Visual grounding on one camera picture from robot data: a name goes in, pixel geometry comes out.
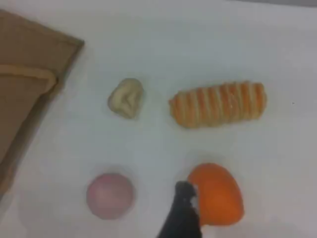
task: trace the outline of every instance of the toy food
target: toy food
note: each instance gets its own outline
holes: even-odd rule
[[[171,115],[183,127],[217,126],[258,119],[266,107],[266,94],[261,83],[234,82],[180,91],[169,104]]]
[[[232,225],[241,220],[244,215],[241,192],[224,167],[201,164],[190,173],[188,181],[198,187],[201,226]]]
[[[132,119],[139,111],[142,95],[141,82],[135,78],[126,78],[111,93],[108,107],[118,115]]]
[[[134,200],[132,183],[120,174],[103,174],[89,185],[86,193],[88,207],[101,219],[120,218]]]

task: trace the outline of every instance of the striped bread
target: striped bread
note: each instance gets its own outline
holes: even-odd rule
[[[178,92],[169,100],[176,122],[187,128],[258,119],[266,107],[261,83],[234,82]]]

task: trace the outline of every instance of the orange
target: orange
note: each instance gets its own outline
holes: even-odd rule
[[[188,181],[198,187],[200,222],[203,225],[232,225],[244,215],[240,188],[230,172],[217,164],[194,168]]]

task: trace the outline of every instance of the white surface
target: white surface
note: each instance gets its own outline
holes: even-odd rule
[[[234,174],[246,210],[240,224],[204,228],[204,237],[316,237],[317,9],[215,0],[1,4],[87,42],[22,161],[1,237],[155,237],[175,182],[201,161]],[[147,93],[138,121],[106,107],[125,77],[139,78]],[[186,131],[168,114],[179,89],[245,78],[265,85],[260,121]],[[132,178],[137,201],[124,219],[102,221],[85,189],[113,170]]]

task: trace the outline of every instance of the brown paper bag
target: brown paper bag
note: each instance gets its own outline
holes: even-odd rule
[[[84,42],[0,9],[0,197]]]

